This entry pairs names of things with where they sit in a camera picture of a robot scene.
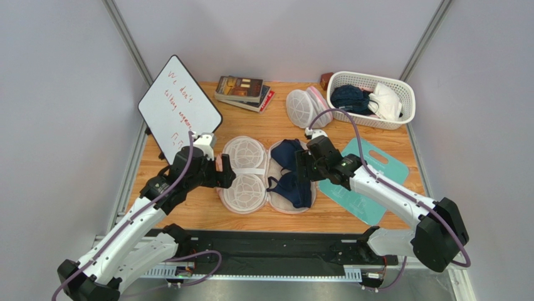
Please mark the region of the floral mesh laundry bag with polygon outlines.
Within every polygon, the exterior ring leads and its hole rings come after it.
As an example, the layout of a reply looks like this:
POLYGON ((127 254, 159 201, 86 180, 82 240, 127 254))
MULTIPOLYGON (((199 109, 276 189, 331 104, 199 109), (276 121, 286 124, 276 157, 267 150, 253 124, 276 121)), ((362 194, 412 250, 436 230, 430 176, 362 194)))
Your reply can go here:
POLYGON ((311 182, 312 205, 296 209, 292 204, 274 192, 267 192, 268 177, 279 178, 281 166, 271 158, 271 150, 281 141, 266 149, 258 140, 248 136, 231 139, 223 148, 228 154, 236 179, 228 189, 218 189, 223 205, 238 214, 251 214, 269 204, 274 210, 285 214, 300 214, 308 211, 315 203, 317 185, 311 182))

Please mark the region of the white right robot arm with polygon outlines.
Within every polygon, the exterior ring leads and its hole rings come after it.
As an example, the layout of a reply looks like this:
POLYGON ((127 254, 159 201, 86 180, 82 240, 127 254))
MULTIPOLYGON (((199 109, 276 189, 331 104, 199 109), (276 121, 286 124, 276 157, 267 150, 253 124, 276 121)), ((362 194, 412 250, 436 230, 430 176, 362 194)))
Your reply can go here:
POLYGON ((393 182, 363 157, 343 156, 325 135, 314 137, 295 157, 300 180, 328 180, 375 201, 409 226, 407 230, 369 228, 361 241, 376 256, 413 257, 434 272, 443 272, 450 264, 470 266, 465 249, 469 235, 454 201, 436 201, 393 182))

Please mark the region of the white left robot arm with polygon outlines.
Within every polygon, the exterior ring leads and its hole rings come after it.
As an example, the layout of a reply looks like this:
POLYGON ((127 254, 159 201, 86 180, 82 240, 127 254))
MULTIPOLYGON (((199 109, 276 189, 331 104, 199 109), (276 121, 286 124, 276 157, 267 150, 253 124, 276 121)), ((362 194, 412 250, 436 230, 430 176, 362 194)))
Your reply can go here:
POLYGON ((212 149, 183 147, 172 164, 149 179, 130 211, 77 261, 65 260, 57 269, 60 286, 72 300, 118 300, 141 275, 162 261, 186 261, 189 236, 176 224, 166 226, 147 246, 135 245, 187 195, 198 187, 229 188, 236 178, 230 156, 213 157, 212 149))

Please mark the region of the navy blue bra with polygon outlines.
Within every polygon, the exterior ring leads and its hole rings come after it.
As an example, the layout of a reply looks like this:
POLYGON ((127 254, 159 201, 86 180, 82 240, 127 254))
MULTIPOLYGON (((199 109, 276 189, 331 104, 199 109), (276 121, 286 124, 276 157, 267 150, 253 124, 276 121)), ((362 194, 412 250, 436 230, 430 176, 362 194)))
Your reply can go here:
POLYGON ((296 153, 304 148, 298 139, 284 139, 271 150, 271 158, 281 166, 282 175, 268 177, 267 192, 274 192, 288 200, 296 209, 312 206, 312 184, 301 182, 296 168, 296 153))

